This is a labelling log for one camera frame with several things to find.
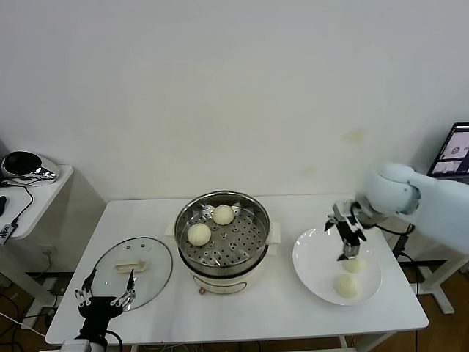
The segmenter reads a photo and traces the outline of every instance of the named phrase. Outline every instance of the white plate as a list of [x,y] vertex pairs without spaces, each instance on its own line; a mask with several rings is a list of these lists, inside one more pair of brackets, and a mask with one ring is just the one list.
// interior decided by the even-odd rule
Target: white plate
[[342,306],[361,304],[373,297],[381,286],[381,266],[366,242],[360,247],[366,269],[352,274],[358,280],[361,293],[355,298],[344,298],[333,288],[337,275],[348,273],[337,258],[342,251],[342,240],[335,227],[324,232],[318,229],[303,233],[293,247],[293,265],[305,286],[320,298]]

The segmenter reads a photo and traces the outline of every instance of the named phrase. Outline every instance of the table leg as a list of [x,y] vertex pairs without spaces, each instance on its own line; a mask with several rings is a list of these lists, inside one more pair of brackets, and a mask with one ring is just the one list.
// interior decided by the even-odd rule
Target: table leg
[[[44,283],[43,283],[43,287],[46,289],[46,290],[52,290],[53,286],[56,284],[57,282],[57,278],[56,277],[48,277]],[[57,296],[55,299],[57,300],[57,302],[55,302],[55,307],[58,307],[60,305],[60,302],[62,302],[62,297],[63,296]],[[30,327],[34,327],[35,323],[36,323],[36,320],[38,319],[37,316],[35,315],[38,315],[41,313],[41,310],[43,308],[54,308],[54,305],[51,304],[49,306],[45,306],[43,303],[41,303],[40,300],[38,299],[35,299],[31,306],[29,307],[28,309],[28,312],[26,313],[26,316],[30,317],[30,318],[26,318],[23,320],[23,324],[26,325],[26,326],[30,326]]]
[[340,342],[340,348],[348,348],[349,347],[349,346],[347,346],[347,341],[345,340],[344,335],[339,336],[339,342]]
[[357,344],[357,352],[369,352],[394,334],[395,332],[368,335]]
[[465,273],[469,272],[469,263],[464,264],[464,265],[459,269],[459,272],[460,272],[461,274],[465,274]]
[[[424,277],[424,281],[419,284],[418,294],[433,295],[443,314],[453,314],[454,308],[440,285],[468,261],[469,257],[466,256],[447,260],[434,273],[426,266],[419,266],[418,269]],[[410,286],[414,292],[417,292],[417,284],[410,284]]]
[[5,246],[0,246],[0,272],[44,305],[53,305],[53,295],[21,270],[21,264]]

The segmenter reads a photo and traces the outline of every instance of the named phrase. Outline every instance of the wooden floor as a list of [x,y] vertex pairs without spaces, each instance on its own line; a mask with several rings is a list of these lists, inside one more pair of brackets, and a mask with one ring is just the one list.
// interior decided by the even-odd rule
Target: wooden floor
[[[411,282],[415,281],[415,271],[405,269],[405,273]],[[68,284],[67,279],[60,279],[54,288],[54,293],[60,293]],[[429,317],[429,327],[418,333],[418,352],[469,352],[469,276],[456,273],[443,284],[450,302],[453,304],[455,313],[444,315],[431,296],[421,296],[420,301]],[[31,297],[19,287],[12,287],[3,291],[3,294],[11,298],[24,311],[32,302]],[[17,312],[13,304],[7,299],[0,298],[0,311],[10,317],[16,317]],[[6,318],[0,317],[0,334],[11,326],[12,323]],[[44,317],[40,317],[34,327],[39,332],[45,334]],[[5,335],[0,337],[0,352],[13,352],[11,345],[2,345],[12,340],[14,329],[10,329]],[[354,337],[354,343],[361,337]],[[374,352],[414,352],[416,334],[414,331],[401,332],[386,340],[382,345],[376,347]],[[15,341],[19,342],[24,352],[37,352],[53,349],[45,343],[41,336],[32,331],[16,329]],[[158,352],[163,346],[140,347],[140,352]],[[280,340],[261,342],[230,342],[203,344],[204,352],[259,352],[259,351],[304,351],[323,348],[337,348],[339,341],[337,338],[325,339],[304,339],[304,340]],[[200,345],[187,345],[174,348],[175,352],[180,351],[201,351]],[[117,351],[116,348],[109,348],[108,351]],[[130,351],[130,346],[125,347],[125,351]]]

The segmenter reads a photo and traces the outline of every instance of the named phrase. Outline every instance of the cable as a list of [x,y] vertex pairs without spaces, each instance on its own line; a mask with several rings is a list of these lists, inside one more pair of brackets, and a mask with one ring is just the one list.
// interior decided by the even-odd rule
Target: cable
[[163,349],[161,349],[161,352],[166,351],[166,350],[171,350],[171,351],[173,351],[176,347],[183,346],[183,345],[184,345],[183,343],[180,343],[180,344],[178,344],[178,345],[163,347]]
[[45,326],[47,326],[47,329],[51,327],[53,316],[56,314],[56,305],[58,300],[59,296],[56,295],[56,300],[53,303],[53,307],[51,308],[51,310],[49,310],[49,313],[44,317],[44,324]]
[[[405,254],[404,252],[401,252],[401,255],[406,257],[408,260],[410,260],[413,264],[415,264],[414,260],[408,256],[407,254]],[[417,280],[417,290],[416,290],[416,295],[417,295],[417,300],[420,302],[420,300],[418,299],[418,275],[419,275],[419,272],[418,272],[418,266],[415,265],[415,269],[416,269],[416,280]],[[416,330],[416,352],[418,352],[418,330]]]
[[[13,304],[13,306],[15,306],[15,308],[16,308],[16,318],[19,318],[20,317],[20,307],[18,307],[18,305],[10,297],[6,297],[4,294],[0,294],[0,297],[6,298],[8,301],[10,301]],[[2,333],[0,333],[0,337],[4,336],[8,331],[10,331],[13,328],[13,326],[15,326],[15,324],[10,325],[6,330],[4,330]]]
[[23,215],[23,213],[26,211],[26,209],[28,209],[31,204],[33,203],[34,201],[34,197],[32,196],[31,192],[28,190],[28,188],[26,186],[20,186],[20,185],[8,185],[9,187],[21,187],[22,189],[24,189],[26,191],[26,193],[29,195],[29,203],[26,207],[23,208],[22,211],[20,211],[20,213],[13,219],[13,221],[11,222],[12,224],[16,224],[20,218],[21,215]]
[[26,328],[26,329],[29,329],[29,330],[35,332],[36,334],[38,334],[38,335],[40,335],[40,336],[42,336],[42,337],[45,337],[44,334],[41,334],[40,332],[34,330],[33,328],[31,328],[31,327],[29,327],[29,326],[27,326],[27,325],[25,325],[25,324],[23,324],[23,323],[20,323],[20,322],[16,321],[16,320],[13,319],[13,318],[10,318],[8,315],[3,314],[2,312],[0,312],[0,315],[3,315],[6,319],[10,319],[13,323],[17,323],[18,325],[21,325],[22,327],[24,327],[24,328]]
[[386,229],[385,227],[382,227],[378,224],[376,224],[374,227],[377,227],[378,229],[382,230],[382,231],[385,231],[385,232],[389,232],[389,233],[392,233],[393,235],[399,235],[399,236],[405,236],[405,235],[409,235],[410,233],[413,232],[413,230],[416,229],[416,227],[412,224],[409,224],[407,230],[405,230],[405,232],[395,232],[393,230],[390,230],[390,229]]
[[[58,297],[57,295],[56,295],[55,297],[56,297],[56,298],[55,298],[55,301],[54,301],[54,303],[53,303],[53,307],[52,307],[52,308],[55,308],[55,307],[56,307],[57,301],[59,300],[59,297]],[[31,300],[31,303],[28,304],[28,305],[26,306],[26,308],[22,311],[22,313],[21,313],[22,318],[18,318],[19,320],[23,320],[23,319],[25,318],[26,312],[28,312],[29,307],[30,307],[33,303],[34,303],[34,298]],[[16,341],[15,341],[15,335],[16,335],[16,331],[18,330],[18,326],[19,326],[19,325],[23,325],[23,324],[19,324],[18,322],[16,322],[16,323],[17,323],[17,324],[13,324],[13,325],[12,325],[12,327],[14,326],[15,328],[14,328],[14,330],[13,330],[12,340],[11,340],[10,344],[11,344],[11,346],[12,346],[12,352],[14,352],[13,345],[19,345],[21,351],[23,352],[23,349],[22,349],[22,347],[21,347],[21,344],[20,344],[19,342],[16,342]],[[38,333],[37,331],[35,331],[35,330],[32,329],[32,328],[30,328],[30,327],[28,327],[28,326],[26,326],[26,327],[27,327],[29,330],[32,330],[32,331]]]
[[32,279],[39,279],[42,275],[44,275],[44,273],[49,270],[50,268],[52,268],[52,259],[51,259],[51,253],[47,253],[44,251],[45,255],[47,255],[47,260],[49,262],[48,266],[46,269],[44,269],[43,271],[41,271],[38,275],[36,276],[31,276]]
[[27,315],[26,317],[23,317],[23,319],[27,318],[37,318],[37,317],[44,317],[46,315],[49,315],[49,313],[44,313],[44,314],[36,314],[36,315]]
[[350,206],[350,215],[351,215],[354,219],[356,219],[357,217],[355,216],[355,212],[353,211],[353,208],[359,209],[359,208],[360,208],[360,203],[354,202],[354,203],[352,203],[351,206]]
[[7,345],[11,345],[12,346],[12,349],[13,349],[13,346],[18,346],[18,348],[21,350],[21,352],[24,352],[24,349],[23,349],[23,346],[19,343],[19,342],[5,342],[5,343],[0,343],[0,346],[7,346]]
[[145,345],[142,345],[143,348],[145,348],[146,350],[150,350],[150,351],[162,351],[163,348],[165,348],[167,345],[163,345],[163,347],[156,347],[156,348],[151,348],[151,347],[147,347]]
[[124,344],[122,343],[122,339],[120,338],[120,336],[116,332],[111,331],[111,330],[106,330],[106,333],[117,338],[117,341],[119,341],[119,352],[123,352]]
[[31,181],[30,183],[27,183],[26,185],[29,186],[29,185],[32,185],[34,182],[39,182],[41,180],[34,180],[34,181]]
[[191,343],[190,346],[193,346],[193,349],[196,350],[196,352],[199,352],[199,346],[194,344],[194,343]]

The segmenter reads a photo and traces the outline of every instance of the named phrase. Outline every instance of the glass lid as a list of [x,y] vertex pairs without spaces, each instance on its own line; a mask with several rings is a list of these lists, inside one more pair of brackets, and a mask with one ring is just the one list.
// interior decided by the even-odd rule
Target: glass lid
[[136,298],[126,310],[139,308],[164,289],[172,266],[171,253],[163,243],[149,237],[131,238],[109,249],[97,261],[92,295],[121,296],[133,269]]

